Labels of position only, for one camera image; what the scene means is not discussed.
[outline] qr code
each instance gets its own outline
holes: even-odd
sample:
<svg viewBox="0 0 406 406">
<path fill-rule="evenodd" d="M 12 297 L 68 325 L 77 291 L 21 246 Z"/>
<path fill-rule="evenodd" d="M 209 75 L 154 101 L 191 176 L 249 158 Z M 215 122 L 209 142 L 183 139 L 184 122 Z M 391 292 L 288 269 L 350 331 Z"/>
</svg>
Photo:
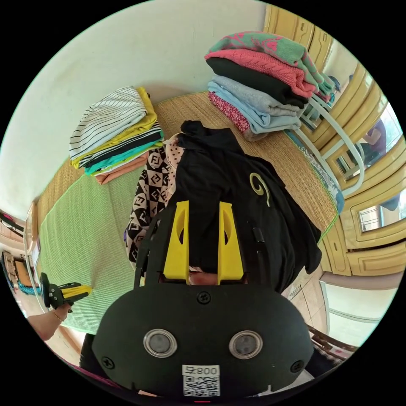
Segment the qr code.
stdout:
<svg viewBox="0 0 406 406">
<path fill-rule="evenodd" d="M 220 396 L 219 376 L 184 376 L 185 396 Z"/>
</svg>

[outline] yellow logo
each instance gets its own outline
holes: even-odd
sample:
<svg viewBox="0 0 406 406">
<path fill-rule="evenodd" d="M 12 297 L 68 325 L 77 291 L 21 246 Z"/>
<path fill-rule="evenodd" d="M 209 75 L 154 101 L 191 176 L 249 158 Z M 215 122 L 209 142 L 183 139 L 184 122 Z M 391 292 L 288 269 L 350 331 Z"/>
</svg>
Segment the yellow logo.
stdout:
<svg viewBox="0 0 406 406">
<path fill-rule="evenodd" d="M 260 185 L 258 185 L 258 188 L 256 188 L 254 185 L 254 178 L 257 178 L 260 183 Z M 269 193 L 269 189 L 268 189 L 267 185 L 265 184 L 265 182 L 263 181 L 263 179 L 257 173 L 251 173 L 250 184 L 251 184 L 251 187 L 254 190 L 254 192 L 256 194 L 258 194 L 259 196 L 263 196 L 263 194 L 266 193 L 266 204 L 268 205 L 268 207 L 270 207 L 270 205 L 269 205 L 270 193 Z"/>
</svg>

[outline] striped shirt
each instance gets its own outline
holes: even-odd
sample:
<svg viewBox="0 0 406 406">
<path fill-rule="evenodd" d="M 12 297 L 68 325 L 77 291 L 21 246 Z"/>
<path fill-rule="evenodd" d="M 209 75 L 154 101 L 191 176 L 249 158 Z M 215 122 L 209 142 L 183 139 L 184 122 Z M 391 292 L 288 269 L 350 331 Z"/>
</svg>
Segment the striped shirt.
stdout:
<svg viewBox="0 0 406 406">
<path fill-rule="evenodd" d="M 83 113 L 70 137 L 71 160 L 103 145 L 146 114 L 141 96 L 133 86 L 118 89 L 94 103 Z"/>
<path fill-rule="evenodd" d="M 156 122 L 149 130 L 143 132 L 142 134 L 128 138 L 127 140 L 124 140 L 123 142 L 117 145 L 96 152 L 95 154 L 87 155 L 85 158 L 80 160 L 79 168 L 82 168 L 87 163 L 100 162 L 112 156 L 118 155 L 123 151 L 130 150 L 136 147 L 141 147 L 145 144 L 150 143 L 151 141 L 158 141 L 160 137 L 157 137 L 157 133 L 160 132 L 161 127 L 158 124 L 158 122 Z"/>
</svg>

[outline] stack of folded clothes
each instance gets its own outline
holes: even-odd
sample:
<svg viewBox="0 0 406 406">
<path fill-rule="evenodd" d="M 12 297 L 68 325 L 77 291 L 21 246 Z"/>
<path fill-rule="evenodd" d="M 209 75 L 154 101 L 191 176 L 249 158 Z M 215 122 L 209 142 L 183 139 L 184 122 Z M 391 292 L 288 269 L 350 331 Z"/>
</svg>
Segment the stack of folded clothes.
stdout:
<svg viewBox="0 0 406 406">
<path fill-rule="evenodd" d="M 71 165 L 103 185 L 145 165 L 163 138 L 146 90 L 121 88 L 83 113 L 70 137 Z"/>
<path fill-rule="evenodd" d="M 304 46 L 275 34 L 226 36 L 205 60 L 215 73 L 208 83 L 209 99 L 249 141 L 298 129 L 309 98 L 326 99 L 334 87 Z"/>
</svg>

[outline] yellow shirt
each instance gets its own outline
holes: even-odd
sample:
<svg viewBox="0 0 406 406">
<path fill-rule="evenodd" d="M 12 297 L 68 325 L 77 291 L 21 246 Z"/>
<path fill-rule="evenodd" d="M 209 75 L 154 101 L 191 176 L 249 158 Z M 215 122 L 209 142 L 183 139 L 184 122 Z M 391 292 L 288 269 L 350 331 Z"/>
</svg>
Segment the yellow shirt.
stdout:
<svg viewBox="0 0 406 406">
<path fill-rule="evenodd" d="M 156 123 L 158 116 L 156 115 L 156 113 L 154 111 L 154 107 L 152 106 L 151 100 L 149 99 L 146 90 L 144 88 L 137 88 L 137 92 L 141 96 L 145 109 L 147 110 L 147 115 L 144 118 L 142 118 L 138 123 L 127 128 L 126 130 L 122 131 L 120 134 L 117 134 L 110 141 L 93 149 L 90 152 L 80 155 L 79 157 L 77 157 L 76 159 L 71 161 L 71 165 L 73 167 L 78 169 L 80 160 L 85 158 L 86 156 L 95 154 L 96 152 L 99 152 L 99 151 L 103 151 L 104 149 L 107 149 L 107 148 L 120 144 L 124 140 L 127 140 L 131 137 L 135 137 L 136 135 L 142 134 L 143 132 L 148 131 Z"/>
</svg>

